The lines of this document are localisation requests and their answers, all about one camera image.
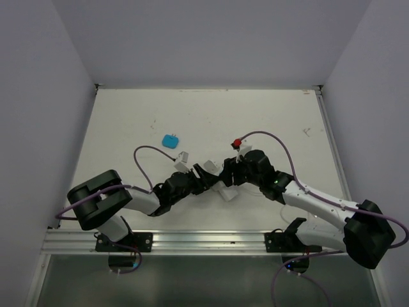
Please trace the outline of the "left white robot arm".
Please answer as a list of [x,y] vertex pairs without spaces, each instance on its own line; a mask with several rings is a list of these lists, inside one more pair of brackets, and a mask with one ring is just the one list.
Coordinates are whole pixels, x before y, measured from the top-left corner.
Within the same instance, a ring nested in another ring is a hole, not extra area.
[[177,171],[155,185],[152,192],[146,192],[125,185],[119,174],[110,169],[72,188],[67,199],[82,230],[96,229],[108,236],[118,251],[126,251],[133,243],[133,236],[118,215],[121,209],[139,211],[151,217],[161,216],[180,200],[191,194],[201,194],[219,182],[217,175],[195,164],[188,172]]

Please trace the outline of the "blue plug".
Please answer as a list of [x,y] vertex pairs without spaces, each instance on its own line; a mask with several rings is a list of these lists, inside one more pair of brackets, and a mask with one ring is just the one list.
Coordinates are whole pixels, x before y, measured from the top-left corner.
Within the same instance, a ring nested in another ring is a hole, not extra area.
[[166,134],[162,139],[162,146],[175,149],[179,144],[179,138],[172,134]]

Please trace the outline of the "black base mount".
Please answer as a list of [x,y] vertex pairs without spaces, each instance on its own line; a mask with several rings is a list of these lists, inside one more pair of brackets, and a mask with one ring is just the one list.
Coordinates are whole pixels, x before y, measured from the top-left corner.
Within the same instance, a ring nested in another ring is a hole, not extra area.
[[305,245],[293,230],[275,229],[264,233],[264,243],[267,253],[317,253],[321,246]]
[[137,249],[141,253],[150,253],[153,245],[151,232],[134,232],[114,243],[102,233],[94,233],[94,238],[96,239],[95,251],[97,252],[125,253]]

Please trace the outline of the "aluminium front rail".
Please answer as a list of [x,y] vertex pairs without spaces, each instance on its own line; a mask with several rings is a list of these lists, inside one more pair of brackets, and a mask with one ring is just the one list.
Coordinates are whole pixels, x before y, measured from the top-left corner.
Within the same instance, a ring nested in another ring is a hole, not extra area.
[[[313,254],[316,248],[283,252],[270,246],[266,230],[245,231],[163,231],[152,230],[144,243],[150,247],[148,256],[273,256]],[[109,255],[130,256],[131,251],[97,251],[99,243],[94,231],[78,229],[47,230],[40,253],[42,255]]]

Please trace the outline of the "aluminium right side rail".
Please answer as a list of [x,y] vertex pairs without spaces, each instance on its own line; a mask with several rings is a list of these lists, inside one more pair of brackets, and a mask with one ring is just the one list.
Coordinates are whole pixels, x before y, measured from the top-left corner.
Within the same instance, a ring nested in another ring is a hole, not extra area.
[[352,198],[351,198],[350,189],[348,187],[348,183],[347,183],[347,179],[346,179],[346,176],[345,176],[345,173],[344,173],[343,165],[342,165],[342,162],[341,162],[341,159],[340,159],[340,156],[339,156],[339,151],[337,149],[336,141],[335,141],[335,138],[334,138],[334,134],[332,132],[329,117],[328,117],[327,110],[326,110],[326,107],[325,107],[325,102],[324,102],[323,94],[322,94],[322,87],[321,86],[314,86],[313,90],[315,92],[316,99],[318,101],[318,106],[319,106],[319,109],[320,109],[321,117],[323,119],[323,124],[324,124],[325,131],[326,131],[326,134],[327,134],[327,138],[328,138],[328,142],[329,142],[330,149],[331,149],[331,152],[332,152],[332,156],[333,156],[333,159],[334,159],[334,163],[335,163],[335,166],[336,166],[336,171],[337,171],[337,175],[338,175],[339,182],[340,182],[340,185],[341,185],[341,189],[342,189],[342,192],[343,192],[343,196],[347,200],[351,201]]

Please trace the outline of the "aluminium rail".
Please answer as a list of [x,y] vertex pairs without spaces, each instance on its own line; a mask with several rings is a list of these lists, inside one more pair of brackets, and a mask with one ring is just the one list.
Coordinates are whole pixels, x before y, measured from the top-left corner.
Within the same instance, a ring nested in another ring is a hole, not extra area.
[[337,175],[338,175],[339,182],[340,182],[340,185],[341,185],[341,189],[342,189],[342,192],[343,192],[343,196],[347,200],[351,201],[352,198],[351,198],[350,189],[348,187],[348,183],[347,183],[347,179],[346,179],[346,176],[345,176],[345,173],[344,173],[343,165],[342,165],[342,162],[341,162],[341,159],[340,159],[340,156],[339,156],[339,151],[337,149],[336,141],[335,141],[335,138],[334,138],[334,134],[332,132],[329,117],[328,117],[327,110],[326,110],[326,107],[325,107],[325,102],[324,102],[323,94],[322,94],[322,87],[321,86],[314,86],[313,90],[315,92],[316,99],[318,101],[318,106],[319,106],[319,109],[320,109],[321,117],[323,119],[323,124],[324,124],[325,131],[326,131],[326,134],[327,134],[327,138],[328,138],[328,142],[329,142],[330,149],[331,149],[331,152],[332,152],[332,156],[333,156],[333,159],[334,159],[334,163],[335,163],[335,166],[336,166],[336,171],[337,171]]
[[[266,230],[245,231],[163,231],[152,230],[144,243],[150,247],[148,256],[273,256],[313,254],[316,248],[283,252],[270,246]],[[99,243],[94,231],[78,229],[47,230],[40,253],[42,255],[109,255],[130,256],[131,251],[97,251]]]

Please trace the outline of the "white power strip socket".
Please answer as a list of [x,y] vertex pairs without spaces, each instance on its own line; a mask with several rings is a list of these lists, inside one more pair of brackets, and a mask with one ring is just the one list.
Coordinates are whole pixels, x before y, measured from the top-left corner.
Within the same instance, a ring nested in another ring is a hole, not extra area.
[[[222,172],[222,166],[211,160],[207,160],[203,166],[205,171],[215,176],[219,176]],[[213,185],[212,190],[218,192],[226,202],[229,202],[238,196],[238,191],[233,186],[227,187],[222,181]]]

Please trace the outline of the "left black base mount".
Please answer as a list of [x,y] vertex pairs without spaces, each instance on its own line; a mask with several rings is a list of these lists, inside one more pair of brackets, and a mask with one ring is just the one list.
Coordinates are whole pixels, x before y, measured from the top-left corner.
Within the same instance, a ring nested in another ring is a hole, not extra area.
[[95,251],[97,252],[125,253],[137,249],[141,253],[150,253],[153,245],[151,232],[134,232],[114,243],[102,233],[94,233],[94,238],[96,239]]

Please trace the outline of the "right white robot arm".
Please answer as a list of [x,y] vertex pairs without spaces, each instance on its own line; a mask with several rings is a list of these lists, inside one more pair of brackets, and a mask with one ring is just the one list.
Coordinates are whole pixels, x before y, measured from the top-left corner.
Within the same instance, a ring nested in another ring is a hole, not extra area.
[[255,185],[269,200],[314,216],[297,218],[286,229],[284,242],[292,251],[304,246],[338,249],[374,269],[396,238],[377,204],[342,200],[297,182],[293,175],[276,170],[261,150],[225,159],[219,176],[227,186]]

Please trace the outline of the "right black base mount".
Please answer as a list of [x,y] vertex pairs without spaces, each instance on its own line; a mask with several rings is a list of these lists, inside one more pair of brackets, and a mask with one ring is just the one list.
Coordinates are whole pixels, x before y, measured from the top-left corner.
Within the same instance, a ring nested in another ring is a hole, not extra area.
[[264,243],[267,253],[317,253],[321,246],[305,245],[293,230],[275,229],[264,233]]

